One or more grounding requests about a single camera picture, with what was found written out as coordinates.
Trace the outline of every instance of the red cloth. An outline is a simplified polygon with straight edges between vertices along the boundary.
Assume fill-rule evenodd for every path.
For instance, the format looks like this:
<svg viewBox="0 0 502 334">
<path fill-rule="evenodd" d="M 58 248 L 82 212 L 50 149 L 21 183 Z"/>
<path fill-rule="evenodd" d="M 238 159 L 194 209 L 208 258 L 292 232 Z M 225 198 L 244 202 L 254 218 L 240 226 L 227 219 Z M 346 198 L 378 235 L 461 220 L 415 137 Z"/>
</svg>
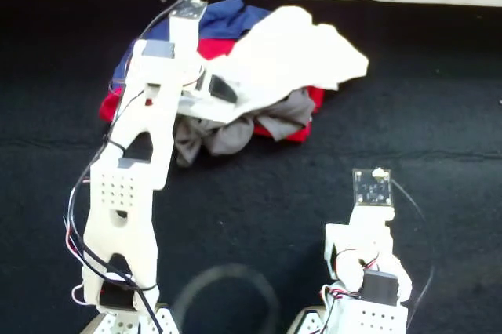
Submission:
<svg viewBox="0 0 502 334">
<path fill-rule="evenodd" d="M 207 60 L 212 60 L 218 56 L 228 55 L 234 48 L 236 41 L 228 39 L 204 38 L 198 42 L 198 52 Z M 117 110 L 118 100 L 122 88 L 116 89 L 113 93 L 108 93 L 100 107 L 100 117 L 106 122 L 111 122 Z M 322 105 L 324 90 L 315 87 L 308 87 L 308 95 L 315 102 L 314 113 L 318 112 Z M 287 140 L 304 142 L 311 133 L 311 122 L 300 131 L 288 136 Z M 259 136 L 271 136 L 271 134 L 261 125 L 256 124 L 254 134 Z"/>
</svg>

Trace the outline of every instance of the pile of clothes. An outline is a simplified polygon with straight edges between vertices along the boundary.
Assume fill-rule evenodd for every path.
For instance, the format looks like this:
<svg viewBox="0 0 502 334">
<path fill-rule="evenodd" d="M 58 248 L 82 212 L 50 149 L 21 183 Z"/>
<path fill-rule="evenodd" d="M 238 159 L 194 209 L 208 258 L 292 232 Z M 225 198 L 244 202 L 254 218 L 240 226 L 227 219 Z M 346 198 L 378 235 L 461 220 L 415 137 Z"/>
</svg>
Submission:
<svg viewBox="0 0 502 334">
<path fill-rule="evenodd" d="M 180 115 L 174 140 L 177 163 L 191 165 L 201 147 L 212 155 L 239 152 L 252 135 L 304 142 L 312 114 L 325 89 L 366 75 L 368 60 L 334 26 L 314 25 L 300 7 L 270 12 L 241 0 L 210 4 L 199 24 L 198 53 L 207 68 L 238 94 L 225 123 Z M 154 26 L 146 39 L 169 40 L 169 22 Z M 100 116 L 111 122 L 125 84 L 133 43 L 115 68 Z"/>
</svg>

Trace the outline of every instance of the blue cloth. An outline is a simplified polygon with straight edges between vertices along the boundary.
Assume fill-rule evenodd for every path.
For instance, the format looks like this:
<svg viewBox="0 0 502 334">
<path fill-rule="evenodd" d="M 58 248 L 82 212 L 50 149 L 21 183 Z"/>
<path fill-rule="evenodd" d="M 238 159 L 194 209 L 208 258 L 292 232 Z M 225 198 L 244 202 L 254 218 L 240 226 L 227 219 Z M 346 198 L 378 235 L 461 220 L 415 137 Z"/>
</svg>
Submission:
<svg viewBox="0 0 502 334">
<path fill-rule="evenodd" d="M 270 11 L 255 6 L 245 5 L 242 0 L 226 0 L 207 6 L 207 10 L 199 23 L 200 38 L 240 38 L 242 34 L 253 28 Z M 169 40 L 169 21 L 161 20 L 146 34 L 146 39 Z M 134 42 L 115 68 L 112 88 L 116 89 L 124 82 L 124 70 L 129 55 L 133 51 Z"/>
</svg>

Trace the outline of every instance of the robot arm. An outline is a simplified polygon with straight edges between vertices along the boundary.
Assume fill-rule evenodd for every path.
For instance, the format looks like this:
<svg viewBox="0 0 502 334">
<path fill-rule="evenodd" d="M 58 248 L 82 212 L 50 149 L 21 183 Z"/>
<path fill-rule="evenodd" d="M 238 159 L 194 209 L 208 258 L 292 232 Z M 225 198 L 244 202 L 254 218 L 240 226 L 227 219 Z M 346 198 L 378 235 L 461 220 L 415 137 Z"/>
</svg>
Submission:
<svg viewBox="0 0 502 334">
<path fill-rule="evenodd" d="M 109 278 L 104 280 L 84 265 L 85 302 L 99 312 L 121 318 L 114 328 L 108 328 L 113 332 L 136 330 L 158 302 L 157 242 L 151 222 L 153 191 L 166 184 L 173 151 L 172 129 L 184 86 L 196 82 L 204 70 L 197 46 L 198 22 L 205 9 L 206 3 L 200 0 L 182 0 L 170 13 L 171 42 L 140 39 L 135 43 L 107 143 L 90 167 L 84 243 L 105 263 L 114 256 L 122 257 L 129 268 L 126 274 L 141 289 L 140 293 L 117 287 L 120 283 L 126 286 L 127 280 L 84 252 L 85 260 Z M 151 136 L 151 160 L 124 158 L 124 151 L 145 132 Z"/>
<path fill-rule="evenodd" d="M 387 222 L 394 219 L 389 171 L 354 171 L 355 206 L 348 225 L 327 224 L 325 260 L 330 276 L 350 292 L 361 289 L 365 270 L 398 278 L 398 301 L 409 299 L 412 283 L 393 254 Z"/>
<path fill-rule="evenodd" d="M 354 171 L 355 205 L 348 225 L 327 224 L 324 258 L 333 283 L 324 307 L 304 309 L 288 334 L 405 334 L 412 283 L 386 223 L 395 216 L 390 171 Z"/>
</svg>

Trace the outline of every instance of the black fabric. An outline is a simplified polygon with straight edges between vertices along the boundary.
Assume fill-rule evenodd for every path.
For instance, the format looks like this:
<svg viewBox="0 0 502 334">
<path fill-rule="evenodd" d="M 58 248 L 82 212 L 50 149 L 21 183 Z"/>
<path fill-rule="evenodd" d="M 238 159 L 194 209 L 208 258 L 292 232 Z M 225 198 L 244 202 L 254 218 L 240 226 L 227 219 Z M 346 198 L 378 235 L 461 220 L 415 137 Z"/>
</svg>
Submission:
<svg viewBox="0 0 502 334">
<path fill-rule="evenodd" d="M 211 266 L 244 263 L 274 287 L 285 332 L 329 281 L 323 226 L 351 213 L 351 169 L 382 165 L 422 206 L 439 253 L 409 334 L 499 332 L 502 9 L 246 1 L 302 5 L 337 25 L 369 57 L 368 76 L 328 95 L 305 144 L 255 139 L 229 158 L 203 155 L 186 170 L 173 163 L 155 196 L 162 301 Z M 163 4 L 0 3 L 2 332 L 77 333 L 94 309 L 71 302 L 80 270 L 61 217 L 100 142 L 97 109 L 113 68 Z M 416 291 L 427 242 L 397 192 L 396 208 L 395 248 Z M 185 332 L 255 333 L 264 314 L 251 285 L 222 281 L 194 301 Z"/>
</svg>

